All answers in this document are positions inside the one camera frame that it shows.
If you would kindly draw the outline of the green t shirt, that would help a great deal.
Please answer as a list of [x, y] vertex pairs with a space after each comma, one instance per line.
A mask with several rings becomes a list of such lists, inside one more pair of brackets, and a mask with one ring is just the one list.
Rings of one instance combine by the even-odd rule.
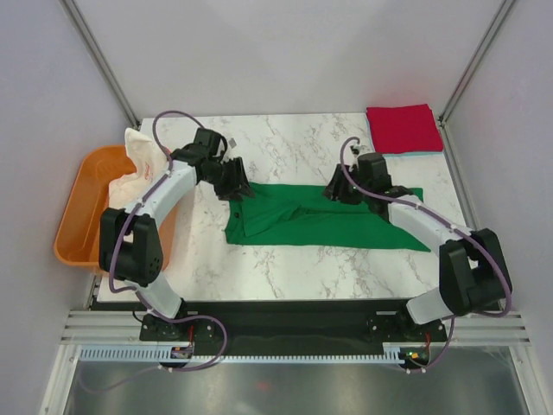
[[322, 186], [251, 184], [255, 196], [230, 201], [226, 242], [238, 246], [337, 246], [428, 252], [366, 204], [330, 201]]

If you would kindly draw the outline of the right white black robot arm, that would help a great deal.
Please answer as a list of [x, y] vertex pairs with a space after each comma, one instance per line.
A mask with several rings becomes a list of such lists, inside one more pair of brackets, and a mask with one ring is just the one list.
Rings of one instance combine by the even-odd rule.
[[407, 301], [396, 318], [397, 333], [415, 340], [435, 320], [486, 315], [487, 307], [504, 301], [512, 306], [512, 282], [499, 238], [488, 228], [456, 225], [429, 208], [414, 191], [395, 185], [384, 157], [358, 154], [355, 164], [338, 163], [324, 196], [350, 205], [364, 203], [384, 222], [413, 236], [439, 260], [438, 286]]

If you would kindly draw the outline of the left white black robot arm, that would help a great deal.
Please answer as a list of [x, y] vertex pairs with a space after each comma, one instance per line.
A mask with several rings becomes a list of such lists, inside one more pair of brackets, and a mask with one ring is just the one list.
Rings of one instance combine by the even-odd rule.
[[123, 208], [107, 208], [100, 218], [99, 265], [108, 273], [112, 293], [132, 291], [161, 318], [159, 328], [169, 339], [189, 331], [180, 313], [184, 300], [162, 275], [164, 254], [159, 227], [178, 202], [199, 182], [207, 182], [222, 201], [252, 197], [241, 157], [229, 158], [228, 140], [216, 131], [198, 128], [194, 140], [168, 154], [168, 166]]

